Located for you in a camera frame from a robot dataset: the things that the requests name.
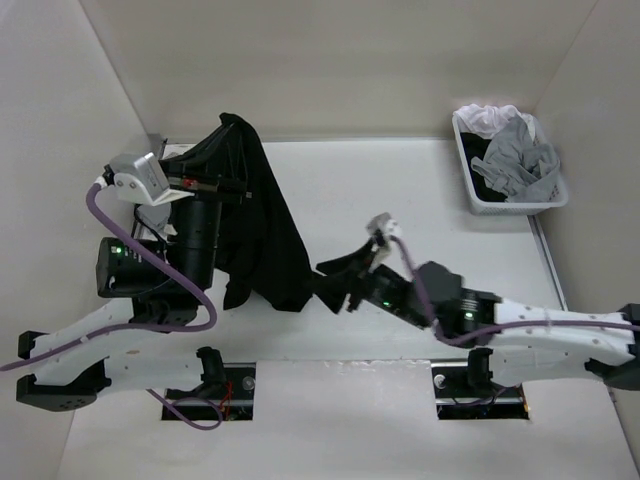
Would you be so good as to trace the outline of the black tank top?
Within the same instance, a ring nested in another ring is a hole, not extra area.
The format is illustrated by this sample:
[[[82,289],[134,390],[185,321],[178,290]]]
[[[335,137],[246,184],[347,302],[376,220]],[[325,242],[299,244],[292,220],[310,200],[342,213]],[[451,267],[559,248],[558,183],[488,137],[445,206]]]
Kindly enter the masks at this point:
[[[246,182],[242,204],[222,209],[214,272],[229,277],[224,309],[237,308],[256,293],[278,311],[299,312],[318,297],[339,312],[347,297],[347,269],[366,260],[371,246],[324,262],[314,272],[257,131],[235,114],[223,113],[220,121],[204,140],[160,165],[168,180],[221,175]]]

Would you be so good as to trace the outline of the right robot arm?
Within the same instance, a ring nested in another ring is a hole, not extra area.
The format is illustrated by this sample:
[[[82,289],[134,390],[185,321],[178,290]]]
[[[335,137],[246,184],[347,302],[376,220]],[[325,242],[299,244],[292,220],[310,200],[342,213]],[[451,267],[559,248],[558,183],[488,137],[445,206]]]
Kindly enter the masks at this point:
[[[363,301],[468,353],[464,384],[483,396],[496,387],[589,379],[639,388],[639,306],[608,314],[525,305],[465,287],[461,276],[428,262],[407,280],[385,265],[351,280],[348,307]]]

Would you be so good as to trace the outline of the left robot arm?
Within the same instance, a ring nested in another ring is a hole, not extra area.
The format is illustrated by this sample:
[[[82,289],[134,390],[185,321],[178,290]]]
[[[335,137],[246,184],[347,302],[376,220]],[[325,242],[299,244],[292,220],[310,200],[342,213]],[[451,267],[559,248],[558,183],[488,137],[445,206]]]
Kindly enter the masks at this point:
[[[156,356],[138,352],[144,343],[177,333],[211,329],[217,311],[205,291],[212,284],[211,254],[217,233],[164,248],[137,240],[97,205],[109,186],[98,178],[86,203],[109,231],[102,239],[96,283],[105,304],[57,332],[26,331],[18,340],[16,367],[31,372],[16,382],[19,403],[50,412],[86,407],[129,390],[175,390],[184,400],[214,403],[229,383],[219,350]]]

